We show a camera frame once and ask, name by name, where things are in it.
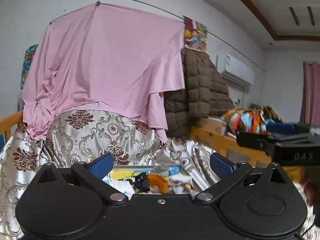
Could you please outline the colourful striped cloth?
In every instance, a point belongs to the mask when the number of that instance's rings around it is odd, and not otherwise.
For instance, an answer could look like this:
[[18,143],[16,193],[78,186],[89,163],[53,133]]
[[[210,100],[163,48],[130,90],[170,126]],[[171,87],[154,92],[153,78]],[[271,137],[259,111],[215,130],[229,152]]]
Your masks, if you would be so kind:
[[270,106],[234,108],[221,116],[234,135],[240,132],[267,134],[266,125],[282,123],[280,116]]

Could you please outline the black small object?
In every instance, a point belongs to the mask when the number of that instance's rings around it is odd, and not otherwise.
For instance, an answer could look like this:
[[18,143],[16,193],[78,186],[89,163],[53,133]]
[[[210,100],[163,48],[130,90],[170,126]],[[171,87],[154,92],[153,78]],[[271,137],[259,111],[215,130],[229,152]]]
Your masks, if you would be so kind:
[[135,177],[134,186],[139,192],[150,191],[150,187],[148,184],[148,174],[143,172],[143,173],[140,173],[139,175],[137,175]]

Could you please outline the cartoon poster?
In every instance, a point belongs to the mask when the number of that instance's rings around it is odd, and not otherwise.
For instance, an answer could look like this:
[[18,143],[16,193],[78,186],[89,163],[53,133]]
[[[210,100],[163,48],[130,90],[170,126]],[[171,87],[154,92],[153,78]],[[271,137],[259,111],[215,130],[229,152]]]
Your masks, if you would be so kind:
[[192,50],[206,52],[207,50],[207,27],[187,16],[184,16],[184,46]]

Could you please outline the floral satin bedspread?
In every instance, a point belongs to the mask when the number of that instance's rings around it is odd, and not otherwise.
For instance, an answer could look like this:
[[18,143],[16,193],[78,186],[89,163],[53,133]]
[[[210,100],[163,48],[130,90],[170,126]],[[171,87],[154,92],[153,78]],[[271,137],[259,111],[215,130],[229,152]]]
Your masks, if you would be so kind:
[[[71,166],[111,153],[115,166],[182,167],[199,186],[191,194],[134,194],[104,204]],[[107,111],[68,111],[43,140],[27,125],[11,128],[1,151],[1,239],[301,239],[308,216],[284,166],[258,162],[213,204],[195,196],[220,178],[218,153],[204,142],[160,141],[146,124]]]

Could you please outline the pink sheet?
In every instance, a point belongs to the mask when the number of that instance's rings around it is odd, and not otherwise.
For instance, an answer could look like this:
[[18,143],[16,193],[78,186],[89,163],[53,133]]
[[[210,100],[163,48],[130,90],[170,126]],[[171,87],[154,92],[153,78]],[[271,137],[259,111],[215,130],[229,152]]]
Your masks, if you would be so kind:
[[22,92],[28,133],[42,140],[61,113],[94,109],[143,122],[166,142],[164,93],[185,88],[183,33],[180,21],[104,3],[53,20]]

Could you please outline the white air conditioner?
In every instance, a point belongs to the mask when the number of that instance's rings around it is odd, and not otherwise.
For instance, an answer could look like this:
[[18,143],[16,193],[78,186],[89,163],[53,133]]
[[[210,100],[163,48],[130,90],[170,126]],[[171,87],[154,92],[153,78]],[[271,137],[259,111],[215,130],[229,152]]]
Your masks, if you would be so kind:
[[235,57],[225,54],[217,56],[217,68],[225,79],[244,87],[254,84],[255,74],[249,66],[245,65]]

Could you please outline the orange plastic cup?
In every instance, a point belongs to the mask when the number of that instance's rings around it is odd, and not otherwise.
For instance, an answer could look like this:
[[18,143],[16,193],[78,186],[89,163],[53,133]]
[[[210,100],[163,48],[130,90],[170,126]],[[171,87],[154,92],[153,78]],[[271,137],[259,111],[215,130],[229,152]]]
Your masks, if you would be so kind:
[[157,174],[148,174],[148,184],[149,187],[158,187],[160,193],[168,193],[168,182],[161,176]]

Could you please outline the brown quilted jacket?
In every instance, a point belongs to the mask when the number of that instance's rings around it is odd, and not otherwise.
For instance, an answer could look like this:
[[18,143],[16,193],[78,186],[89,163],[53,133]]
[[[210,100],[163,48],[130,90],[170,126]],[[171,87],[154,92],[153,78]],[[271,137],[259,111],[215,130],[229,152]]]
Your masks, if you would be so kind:
[[183,140],[199,118],[222,116],[235,108],[228,86],[207,53],[181,50],[185,88],[164,93],[166,135]]

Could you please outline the white blue towel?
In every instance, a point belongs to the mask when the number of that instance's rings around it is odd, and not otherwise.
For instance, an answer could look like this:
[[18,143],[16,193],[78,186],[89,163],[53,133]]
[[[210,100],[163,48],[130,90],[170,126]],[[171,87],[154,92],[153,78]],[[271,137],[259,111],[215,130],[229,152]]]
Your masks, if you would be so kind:
[[135,194],[132,185],[128,181],[115,180],[109,177],[103,178],[103,181],[119,192],[125,194],[129,199],[131,199],[131,197]]

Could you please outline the grey storage box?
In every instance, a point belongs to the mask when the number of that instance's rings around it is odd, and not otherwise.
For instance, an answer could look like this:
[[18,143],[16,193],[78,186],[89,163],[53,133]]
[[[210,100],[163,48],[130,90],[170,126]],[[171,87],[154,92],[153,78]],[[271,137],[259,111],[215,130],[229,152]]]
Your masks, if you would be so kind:
[[115,166],[103,181],[131,198],[134,194],[191,194],[200,191],[180,166]]

